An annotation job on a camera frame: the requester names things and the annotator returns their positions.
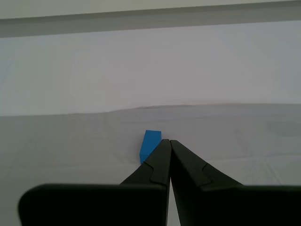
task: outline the wall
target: wall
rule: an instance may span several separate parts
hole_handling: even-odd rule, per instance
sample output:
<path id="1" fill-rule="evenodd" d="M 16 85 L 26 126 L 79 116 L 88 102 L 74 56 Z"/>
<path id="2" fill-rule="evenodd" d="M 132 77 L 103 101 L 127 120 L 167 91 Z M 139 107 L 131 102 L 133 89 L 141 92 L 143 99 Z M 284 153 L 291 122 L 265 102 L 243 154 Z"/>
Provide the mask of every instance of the wall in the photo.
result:
<path id="1" fill-rule="evenodd" d="M 289 0 L 1 0 L 0 19 L 279 1 Z"/>
<path id="2" fill-rule="evenodd" d="M 287 20 L 3 37 L 0 115 L 301 103 L 300 28 Z"/>

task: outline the blue block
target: blue block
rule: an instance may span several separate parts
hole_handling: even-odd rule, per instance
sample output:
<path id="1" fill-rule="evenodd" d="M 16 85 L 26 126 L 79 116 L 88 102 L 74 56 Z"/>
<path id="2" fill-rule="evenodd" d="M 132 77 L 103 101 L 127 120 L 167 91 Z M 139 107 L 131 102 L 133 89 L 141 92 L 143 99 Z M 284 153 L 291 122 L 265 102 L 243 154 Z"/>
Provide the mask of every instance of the blue block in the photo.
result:
<path id="1" fill-rule="evenodd" d="M 153 150 L 161 142 L 161 131 L 147 130 L 145 131 L 143 142 L 140 149 L 140 163 L 142 164 Z"/>

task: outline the blue wooden block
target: blue wooden block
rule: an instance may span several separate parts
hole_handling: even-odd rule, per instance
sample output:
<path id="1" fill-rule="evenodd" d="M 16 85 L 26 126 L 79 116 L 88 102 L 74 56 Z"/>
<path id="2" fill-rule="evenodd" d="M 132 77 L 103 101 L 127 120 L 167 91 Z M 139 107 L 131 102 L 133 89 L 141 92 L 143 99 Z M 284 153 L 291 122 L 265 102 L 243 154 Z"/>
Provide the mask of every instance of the blue wooden block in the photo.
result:
<path id="1" fill-rule="evenodd" d="M 142 164 L 153 150 L 161 142 L 161 131 L 147 130 L 145 131 L 143 142 L 140 149 L 140 163 Z"/>

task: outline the white backdrop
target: white backdrop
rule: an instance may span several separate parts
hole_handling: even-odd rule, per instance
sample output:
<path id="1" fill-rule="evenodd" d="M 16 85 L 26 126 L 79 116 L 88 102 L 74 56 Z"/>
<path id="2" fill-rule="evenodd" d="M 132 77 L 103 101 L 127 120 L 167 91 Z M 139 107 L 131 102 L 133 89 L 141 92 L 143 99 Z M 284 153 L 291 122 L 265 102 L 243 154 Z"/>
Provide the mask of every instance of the white backdrop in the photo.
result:
<path id="1" fill-rule="evenodd" d="M 301 21 L 0 38 L 0 115 L 301 103 Z"/>

